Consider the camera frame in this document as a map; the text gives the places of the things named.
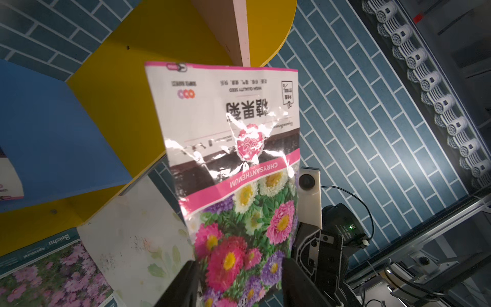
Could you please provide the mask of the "red zinnia seed packet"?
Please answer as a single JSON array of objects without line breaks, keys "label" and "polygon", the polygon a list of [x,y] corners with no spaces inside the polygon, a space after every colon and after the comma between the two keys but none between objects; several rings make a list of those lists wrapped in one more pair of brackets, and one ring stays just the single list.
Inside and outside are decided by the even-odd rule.
[{"label": "red zinnia seed packet", "polygon": [[203,306],[281,287],[298,225],[298,71],[149,61],[169,171]]}]

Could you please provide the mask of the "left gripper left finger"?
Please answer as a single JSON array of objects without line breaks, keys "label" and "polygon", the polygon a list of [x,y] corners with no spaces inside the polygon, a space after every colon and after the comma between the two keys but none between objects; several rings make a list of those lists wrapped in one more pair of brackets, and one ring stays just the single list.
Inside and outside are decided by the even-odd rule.
[{"label": "left gripper left finger", "polygon": [[198,273],[197,263],[187,261],[154,307],[195,307],[198,300]]}]

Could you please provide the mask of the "purple flower seed packet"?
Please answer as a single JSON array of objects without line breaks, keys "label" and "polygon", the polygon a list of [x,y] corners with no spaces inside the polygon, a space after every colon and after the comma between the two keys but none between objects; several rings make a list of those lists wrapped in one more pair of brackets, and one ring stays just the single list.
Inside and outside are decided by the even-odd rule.
[{"label": "purple flower seed packet", "polygon": [[1,257],[1,306],[124,306],[76,228]]}]

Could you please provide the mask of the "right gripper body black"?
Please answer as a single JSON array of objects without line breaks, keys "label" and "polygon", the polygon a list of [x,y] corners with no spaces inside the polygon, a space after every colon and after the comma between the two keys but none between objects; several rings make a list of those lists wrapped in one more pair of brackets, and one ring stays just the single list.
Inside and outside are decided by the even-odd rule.
[{"label": "right gripper body black", "polygon": [[345,303],[340,289],[343,238],[318,226],[299,223],[292,258],[330,303]]}]

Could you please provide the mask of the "mixed flower seed packet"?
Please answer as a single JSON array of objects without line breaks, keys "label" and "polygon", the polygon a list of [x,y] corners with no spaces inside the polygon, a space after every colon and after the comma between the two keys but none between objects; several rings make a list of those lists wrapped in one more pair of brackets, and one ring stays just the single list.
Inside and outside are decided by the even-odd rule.
[{"label": "mixed flower seed packet", "polygon": [[18,200],[24,198],[24,189],[20,178],[6,154],[1,150],[0,158],[0,186],[1,201]]}]

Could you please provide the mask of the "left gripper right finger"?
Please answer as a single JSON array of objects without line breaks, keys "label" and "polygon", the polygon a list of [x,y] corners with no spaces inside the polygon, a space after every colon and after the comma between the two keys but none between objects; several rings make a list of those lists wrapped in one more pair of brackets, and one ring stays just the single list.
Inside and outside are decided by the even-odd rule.
[{"label": "left gripper right finger", "polygon": [[284,306],[332,306],[292,258],[282,261]]}]

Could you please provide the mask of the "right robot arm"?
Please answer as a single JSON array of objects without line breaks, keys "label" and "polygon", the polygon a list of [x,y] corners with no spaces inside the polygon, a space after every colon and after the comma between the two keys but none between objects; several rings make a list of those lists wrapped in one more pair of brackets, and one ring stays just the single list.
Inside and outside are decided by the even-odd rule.
[{"label": "right robot arm", "polygon": [[286,306],[361,306],[345,278],[349,257],[368,246],[361,222],[342,203],[302,214],[282,281]]}]

